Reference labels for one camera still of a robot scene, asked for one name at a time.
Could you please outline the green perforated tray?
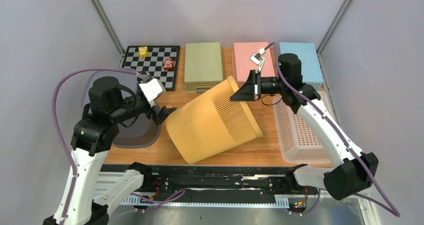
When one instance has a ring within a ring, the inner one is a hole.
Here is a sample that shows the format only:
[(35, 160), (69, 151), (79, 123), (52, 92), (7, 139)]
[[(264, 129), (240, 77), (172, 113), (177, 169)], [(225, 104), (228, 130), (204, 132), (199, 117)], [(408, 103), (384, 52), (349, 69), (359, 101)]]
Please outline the green perforated tray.
[(224, 80), (221, 44), (191, 42), (185, 45), (184, 91), (202, 93)]

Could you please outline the blue perforated tray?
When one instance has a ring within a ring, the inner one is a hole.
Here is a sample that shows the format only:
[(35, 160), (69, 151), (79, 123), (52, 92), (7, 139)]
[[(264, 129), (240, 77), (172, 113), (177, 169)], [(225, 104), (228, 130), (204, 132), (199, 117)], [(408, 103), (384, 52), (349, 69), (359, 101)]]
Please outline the blue perforated tray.
[(313, 86), (317, 91), (324, 83), (320, 62), (314, 43), (308, 42), (279, 42), (279, 55), (291, 53), (301, 61), (302, 81)]

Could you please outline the grey mesh basket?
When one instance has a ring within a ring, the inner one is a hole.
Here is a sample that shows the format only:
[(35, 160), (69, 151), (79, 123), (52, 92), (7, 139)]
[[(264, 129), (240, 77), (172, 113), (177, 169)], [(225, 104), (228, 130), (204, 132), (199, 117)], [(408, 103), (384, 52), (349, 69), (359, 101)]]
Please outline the grey mesh basket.
[[(101, 77), (115, 77), (119, 83), (134, 93), (140, 90), (139, 78), (115, 71), (95, 71), (88, 79), (81, 99), (81, 106), (84, 107), (90, 102), (89, 89), (95, 80)], [(118, 124), (119, 134), (113, 139), (112, 144), (118, 148), (137, 149), (146, 148), (152, 145), (159, 137), (161, 127), (157, 126), (153, 120), (148, 119), (145, 114), (141, 114), (137, 119), (131, 118)]]

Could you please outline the large white perforated basket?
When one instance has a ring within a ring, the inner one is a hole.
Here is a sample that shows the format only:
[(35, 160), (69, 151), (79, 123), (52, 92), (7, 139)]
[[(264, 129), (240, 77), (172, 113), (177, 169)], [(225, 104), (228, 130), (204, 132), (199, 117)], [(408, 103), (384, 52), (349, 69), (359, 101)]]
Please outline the large white perforated basket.
[(283, 160), (290, 164), (330, 164), (327, 151), (308, 124), (280, 101), (279, 97), (275, 97), (272, 102)]

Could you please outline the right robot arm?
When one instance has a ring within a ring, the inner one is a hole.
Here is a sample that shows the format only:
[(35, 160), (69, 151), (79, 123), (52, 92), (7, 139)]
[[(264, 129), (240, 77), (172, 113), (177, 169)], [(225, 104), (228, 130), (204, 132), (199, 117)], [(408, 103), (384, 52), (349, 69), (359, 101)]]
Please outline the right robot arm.
[(300, 164), (290, 168), (285, 175), (285, 186), (290, 193), (298, 194), (305, 187), (315, 187), (326, 190), (340, 201), (376, 184), (377, 156), (372, 152), (364, 153), (336, 124), (317, 90), (303, 82), (302, 62), (296, 54), (279, 55), (278, 76), (271, 77), (261, 74), (265, 62), (263, 55), (253, 53), (250, 60), (258, 68), (250, 71), (244, 85), (230, 100), (247, 102), (263, 95), (280, 94), (286, 106), (314, 132), (332, 164), (332, 167)]

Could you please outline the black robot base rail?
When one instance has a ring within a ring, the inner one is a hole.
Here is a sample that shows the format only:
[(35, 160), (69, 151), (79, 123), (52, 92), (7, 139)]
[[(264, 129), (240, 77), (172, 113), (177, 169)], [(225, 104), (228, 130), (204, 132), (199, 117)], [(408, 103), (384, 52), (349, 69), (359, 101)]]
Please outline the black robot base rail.
[(287, 167), (152, 165), (150, 183), (137, 188), (119, 205), (164, 207), (270, 208), (308, 211), (316, 198), (329, 198), (317, 188), (289, 188)]

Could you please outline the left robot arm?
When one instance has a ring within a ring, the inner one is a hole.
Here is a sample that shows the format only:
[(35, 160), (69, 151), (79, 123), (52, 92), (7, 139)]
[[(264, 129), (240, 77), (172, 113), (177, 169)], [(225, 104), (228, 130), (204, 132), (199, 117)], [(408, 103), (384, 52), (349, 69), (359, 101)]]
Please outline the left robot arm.
[(152, 170), (139, 162), (131, 164), (111, 187), (95, 195), (101, 167), (119, 124), (146, 115), (161, 125), (173, 112), (158, 107), (156, 99), (165, 93), (156, 78), (139, 83), (136, 91), (122, 85), (113, 76), (96, 79), (88, 91), (89, 103), (81, 120), (74, 126), (71, 161), (64, 194), (57, 211), (44, 220), (46, 225), (106, 225), (112, 213), (132, 192), (149, 191), (153, 186)]

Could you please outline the pink perforated tray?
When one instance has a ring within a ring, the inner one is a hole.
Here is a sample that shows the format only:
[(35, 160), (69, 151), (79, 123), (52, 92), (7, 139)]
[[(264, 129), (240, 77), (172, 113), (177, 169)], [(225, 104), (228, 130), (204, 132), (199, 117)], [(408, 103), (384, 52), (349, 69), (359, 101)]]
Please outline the pink perforated tray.
[[(233, 65), (233, 77), (239, 88), (241, 88), (246, 82), (250, 70), (257, 70), (258, 66), (251, 61), (251, 56), (259, 51), (261, 48), (265, 48), (268, 42), (235, 42), (233, 44), (232, 53), (232, 65)], [(269, 51), (262, 56), (265, 61), (261, 70), (261, 76), (263, 77), (275, 77), (275, 68), (273, 59)]]

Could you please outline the yellow ribbed bin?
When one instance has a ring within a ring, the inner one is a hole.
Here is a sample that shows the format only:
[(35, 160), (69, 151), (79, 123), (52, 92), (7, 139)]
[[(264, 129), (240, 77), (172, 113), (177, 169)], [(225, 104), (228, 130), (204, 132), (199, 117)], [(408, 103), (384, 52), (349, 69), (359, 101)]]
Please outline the yellow ribbed bin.
[(238, 89), (229, 76), (167, 117), (167, 133), (188, 164), (263, 137), (248, 104), (230, 100)]

